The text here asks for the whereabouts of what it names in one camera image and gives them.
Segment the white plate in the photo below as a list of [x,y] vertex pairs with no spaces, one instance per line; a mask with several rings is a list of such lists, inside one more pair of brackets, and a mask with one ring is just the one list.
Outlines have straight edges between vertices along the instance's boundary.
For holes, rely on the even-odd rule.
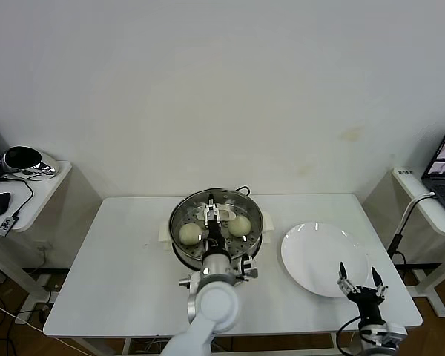
[[324,297],[344,297],[337,284],[340,262],[355,285],[362,286],[369,275],[364,248],[347,232],[324,222],[306,222],[290,230],[282,241],[282,260],[298,284]]

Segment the white wall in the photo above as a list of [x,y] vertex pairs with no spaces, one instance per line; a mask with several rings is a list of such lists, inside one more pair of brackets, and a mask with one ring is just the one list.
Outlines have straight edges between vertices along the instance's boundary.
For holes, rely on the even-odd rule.
[[[365,200],[444,130],[445,1],[0,1],[0,134],[74,164],[64,225],[216,185]],[[53,266],[88,220],[41,221]]]

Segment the white table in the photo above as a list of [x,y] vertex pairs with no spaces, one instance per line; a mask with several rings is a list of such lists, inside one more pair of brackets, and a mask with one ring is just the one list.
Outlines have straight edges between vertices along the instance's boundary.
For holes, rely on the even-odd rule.
[[[392,175],[399,182],[400,186],[410,198],[420,194],[429,193],[425,185],[421,182],[423,169],[397,167],[392,171]],[[445,236],[445,209],[435,199],[422,200],[417,204],[418,209],[425,217],[432,228],[440,235]],[[412,297],[426,297],[438,317],[445,317],[445,305],[441,301],[435,287],[445,280],[445,259],[431,274],[425,275],[421,269],[413,271],[419,284],[407,287]]]
[[[237,287],[243,309],[227,335],[334,332],[357,315],[345,298],[319,297],[299,287],[280,262],[283,235],[298,223],[334,223],[365,246],[389,286],[383,317],[419,326],[422,317],[352,194],[252,196],[270,213],[274,235],[256,261],[259,277]],[[188,327],[188,290],[178,279],[190,271],[158,242],[159,227],[181,197],[107,198],[74,260],[44,333],[72,337],[98,355],[85,338],[170,336]]]
[[[33,189],[33,198],[20,210],[19,220],[13,226],[12,231],[22,232],[27,230],[39,213],[46,206],[48,200],[62,183],[63,179],[71,170],[71,164],[66,161],[58,161],[59,172],[51,179],[42,181],[27,181],[28,185]],[[16,209],[30,196],[30,191],[22,182],[0,182],[0,193],[10,192],[12,198],[10,206],[3,215],[0,216],[0,225],[5,217],[13,214]],[[57,293],[50,293],[42,286],[46,285],[49,275],[43,274],[37,281],[26,274],[23,269],[17,265],[6,251],[0,249],[0,269],[19,286],[26,290],[30,295],[22,306],[22,310],[31,310],[37,303],[45,303],[48,300],[56,299]],[[30,313],[21,314],[21,318],[27,320]]]

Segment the wooden floor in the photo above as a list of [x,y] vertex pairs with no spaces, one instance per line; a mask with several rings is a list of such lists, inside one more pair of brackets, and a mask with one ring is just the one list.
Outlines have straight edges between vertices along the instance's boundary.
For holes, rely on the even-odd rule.
[[[53,276],[48,283],[50,290],[59,290],[65,276]],[[407,285],[415,284],[415,279],[410,273],[406,276]],[[437,287],[442,301],[445,303],[445,281]],[[6,304],[7,310],[16,311],[26,298],[26,293],[13,281],[7,280],[0,284],[0,297]],[[437,318],[434,311],[424,298],[416,298],[415,303],[423,316],[423,325],[409,330],[409,336],[402,344],[399,356],[445,356],[445,318]],[[5,338],[10,326],[10,317],[6,317],[0,327],[0,338]],[[37,313],[32,318],[32,324],[42,329]],[[342,344],[347,344],[351,338],[347,333],[343,336]],[[43,334],[28,328],[13,324],[10,337],[13,340],[17,356],[79,356],[80,353],[67,348],[56,340],[45,337]],[[158,352],[159,347],[164,346],[164,340],[157,340],[150,346],[150,340],[135,340],[132,344],[132,352],[144,352],[150,350]],[[10,348],[7,354],[6,342],[0,341],[0,356],[13,356]],[[218,337],[217,346],[213,346],[215,352],[218,351],[271,351],[284,349],[313,349],[332,347],[331,339],[327,334],[316,335],[291,335],[277,337]],[[108,345],[121,352],[123,340],[108,340]]]

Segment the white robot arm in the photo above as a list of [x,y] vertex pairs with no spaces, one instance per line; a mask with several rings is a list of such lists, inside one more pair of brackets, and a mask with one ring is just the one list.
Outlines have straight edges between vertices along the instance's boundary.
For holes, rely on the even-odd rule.
[[237,322],[240,302],[233,286],[212,282],[198,293],[196,309],[196,317],[188,330],[168,342],[163,356],[210,355],[214,334],[229,330]]

